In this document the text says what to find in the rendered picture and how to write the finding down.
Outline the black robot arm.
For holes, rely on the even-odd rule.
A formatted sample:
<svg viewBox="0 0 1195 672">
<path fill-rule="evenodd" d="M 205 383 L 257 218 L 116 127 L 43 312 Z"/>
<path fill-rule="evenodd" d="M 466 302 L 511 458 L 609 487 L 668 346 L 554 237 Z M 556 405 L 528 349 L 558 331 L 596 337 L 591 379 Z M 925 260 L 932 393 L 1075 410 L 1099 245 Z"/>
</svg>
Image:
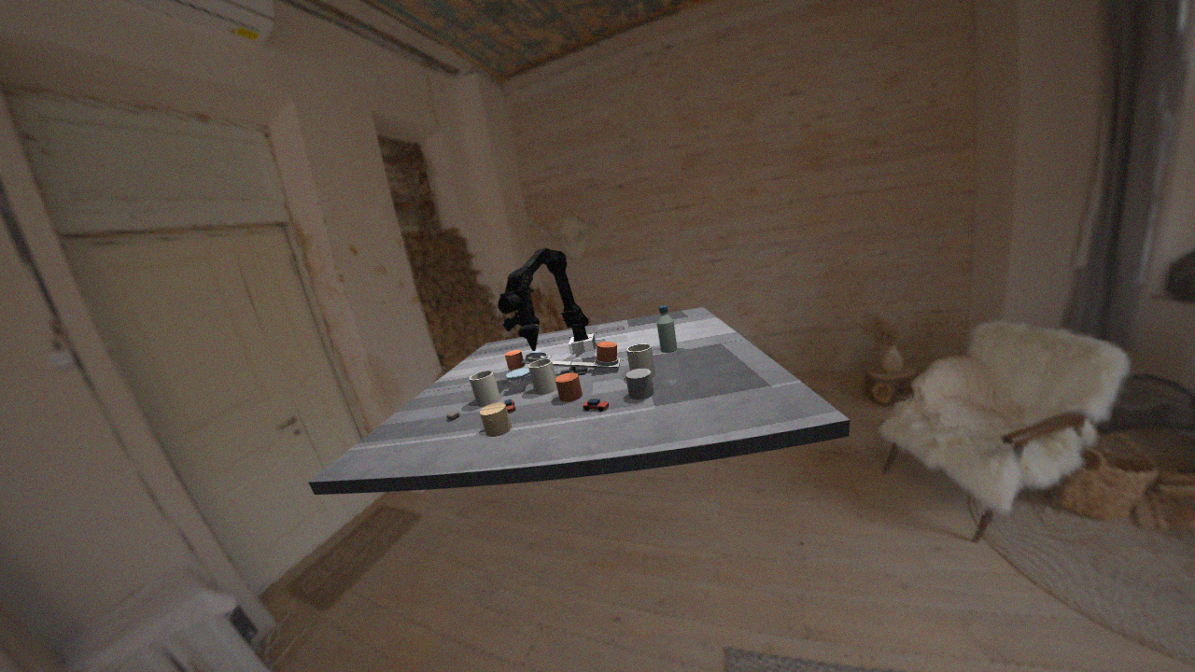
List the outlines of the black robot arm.
<svg viewBox="0 0 1195 672">
<path fill-rule="evenodd" d="M 537 248 L 535 253 L 532 255 L 531 259 L 527 259 L 519 271 L 509 273 L 505 292 L 504 294 L 500 294 L 500 311 L 504 314 L 515 311 L 515 314 L 511 318 L 505 318 L 502 325 L 504 325 L 507 331 L 511 331 L 513 326 L 522 324 L 516 310 L 532 306 L 531 292 L 534 292 L 534 289 L 531 285 L 533 274 L 543 264 L 547 265 L 547 271 L 554 274 L 556 286 L 564 303 L 562 317 L 565 325 L 572 328 L 572 341 L 588 340 L 584 326 L 588 325 L 588 318 L 583 314 L 580 305 L 572 301 L 572 292 L 565 273 L 565 255 L 562 251 L 552 250 L 552 248 Z"/>
</svg>

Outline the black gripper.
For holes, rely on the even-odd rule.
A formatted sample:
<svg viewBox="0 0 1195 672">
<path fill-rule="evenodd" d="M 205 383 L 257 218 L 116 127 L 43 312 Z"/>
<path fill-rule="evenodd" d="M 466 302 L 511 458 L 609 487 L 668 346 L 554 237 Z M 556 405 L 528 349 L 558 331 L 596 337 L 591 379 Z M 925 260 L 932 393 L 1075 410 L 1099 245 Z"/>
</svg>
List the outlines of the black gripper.
<svg viewBox="0 0 1195 672">
<path fill-rule="evenodd" d="M 533 305 L 531 307 L 527 307 L 527 308 L 519 308 L 517 314 L 519 314 L 519 317 L 520 317 L 520 319 L 522 322 L 522 324 L 520 324 L 521 328 L 519 330 L 519 336 L 523 337 L 523 340 L 527 340 L 527 342 L 528 342 L 529 347 L 532 348 L 532 350 L 535 350 L 535 344 L 537 344 L 537 340 L 538 340 L 538 332 L 539 332 L 539 324 L 540 323 L 539 323 L 539 318 L 537 318 L 535 314 L 534 314 L 534 307 L 533 307 Z M 538 324 L 538 325 L 534 325 L 534 324 Z"/>
</svg>

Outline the white balance beam with square end pans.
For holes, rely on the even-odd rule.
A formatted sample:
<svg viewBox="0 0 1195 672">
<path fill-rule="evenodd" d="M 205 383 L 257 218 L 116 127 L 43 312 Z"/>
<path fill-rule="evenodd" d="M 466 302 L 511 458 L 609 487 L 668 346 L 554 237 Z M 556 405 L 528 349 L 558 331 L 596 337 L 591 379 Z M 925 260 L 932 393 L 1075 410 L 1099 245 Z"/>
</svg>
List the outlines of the white balance beam with square end pans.
<svg viewBox="0 0 1195 672">
<path fill-rule="evenodd" d="M 541 352 L 541 358 L 537 358 L 537 360 L 550 360 L 550 358 L 551 356 L 547 356 L 546 353 Z M 522 364 L 532 364 L 532 362 L 534 362 L 537 360 L 532 360 L 532 353 L 529 353 L 529 354 L 526 355 L 526 360 L 523 360 Z M 560 377 L 562 374 L 565 374 L 565 373 L 577 373 L 580 375 L 586 375 L 586 369 L 619 369 L 620 360 L 623 360 L 623 359 L 621 358 L 615 358 L 615 361 L 613 361 L 613 362 L 602 362 L 602 361 L 598 361 L 598 358 L 595 358 L 595 362 L 594 364 L 590 364 L 590 362 L 572 362 L 572 361 L 571 362 L 568 362 L 568 361 L 552 361 L 552 362 L 554 362 L 554 366 L 570 367 L 570 369 L 563 369 L 563 371 L 560 371 L 560 373 L 558 375 L 558 377 Z M 575 369 L 575 367 L 583 367 L 583 369 Z"/>
</svg>

